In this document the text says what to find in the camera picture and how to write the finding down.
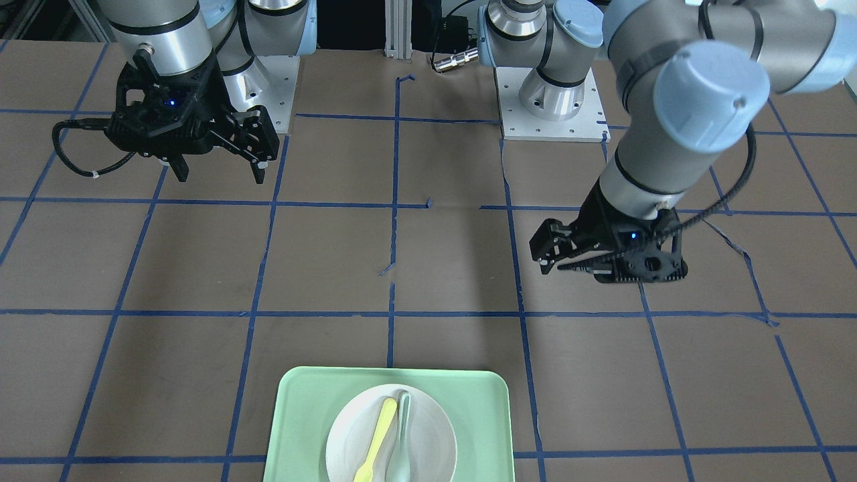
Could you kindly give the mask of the white round plate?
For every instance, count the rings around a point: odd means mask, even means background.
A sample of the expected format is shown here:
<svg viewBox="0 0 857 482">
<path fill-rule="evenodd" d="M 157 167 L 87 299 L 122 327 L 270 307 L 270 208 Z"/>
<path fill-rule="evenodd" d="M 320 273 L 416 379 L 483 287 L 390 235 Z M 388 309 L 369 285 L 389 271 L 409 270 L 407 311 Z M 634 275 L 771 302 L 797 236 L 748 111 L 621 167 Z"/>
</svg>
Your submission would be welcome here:
<svg viewBox="0 0 857 482">
<path fill-rule="evenodd" d="M 458 466 L 458 440 L 452 421 L 435 398 L 404 384 L 382 384 L 354 396 L 339 411 L 325 443 L 325 472 L 331 481 L 352 481 L 370 445 L 386 397 L 411 394 L 410 481 L 451 481 Z M 385 481 L 397 434 L 397 412 L 374 464 L 373 481 Z"/>
</svg>

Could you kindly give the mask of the light green plastic tray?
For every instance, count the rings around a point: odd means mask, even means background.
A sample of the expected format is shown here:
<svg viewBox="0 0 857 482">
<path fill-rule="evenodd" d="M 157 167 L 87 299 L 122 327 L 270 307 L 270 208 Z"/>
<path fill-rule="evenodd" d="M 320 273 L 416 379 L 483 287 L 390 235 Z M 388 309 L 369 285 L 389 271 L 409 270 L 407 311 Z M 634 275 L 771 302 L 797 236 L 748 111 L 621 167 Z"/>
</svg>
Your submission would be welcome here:
<svg viewBox="0 0 857 482">
<path fill-rule="evenodd" d="M 514 481 L 510 396 L 489 370 L 301 366 L 279 382 L 266 481 Z"/>
</svg>

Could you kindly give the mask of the black power brick background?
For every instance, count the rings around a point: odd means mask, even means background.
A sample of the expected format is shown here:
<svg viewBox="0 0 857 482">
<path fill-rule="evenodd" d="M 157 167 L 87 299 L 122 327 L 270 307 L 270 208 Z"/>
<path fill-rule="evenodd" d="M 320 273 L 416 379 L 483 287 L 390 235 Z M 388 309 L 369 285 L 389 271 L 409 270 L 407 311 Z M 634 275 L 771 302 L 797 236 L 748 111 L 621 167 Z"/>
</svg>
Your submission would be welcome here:
<svg viewBox="0 0 857 482">
<path fill-rule="evenodd" d="M 466 16 L 452 15 L 441 19 L 439 45 L 441 50 L 461 49 L 469 41 L 469 20 Z"/>
</svg>

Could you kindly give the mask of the aluminium frame post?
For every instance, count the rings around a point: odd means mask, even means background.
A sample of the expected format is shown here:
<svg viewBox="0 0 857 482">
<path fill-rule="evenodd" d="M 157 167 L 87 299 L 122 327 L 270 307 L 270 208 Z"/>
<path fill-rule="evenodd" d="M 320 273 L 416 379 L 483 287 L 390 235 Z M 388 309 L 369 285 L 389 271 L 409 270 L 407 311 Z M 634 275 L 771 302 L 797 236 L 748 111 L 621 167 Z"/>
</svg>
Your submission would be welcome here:
<svg viewBox="0 0 857 482">
<path fill-rule="evenodd" d="M 384 55 L 410 63 L 412 59 L 412 1 L 386 0 Z"/>
</svg>

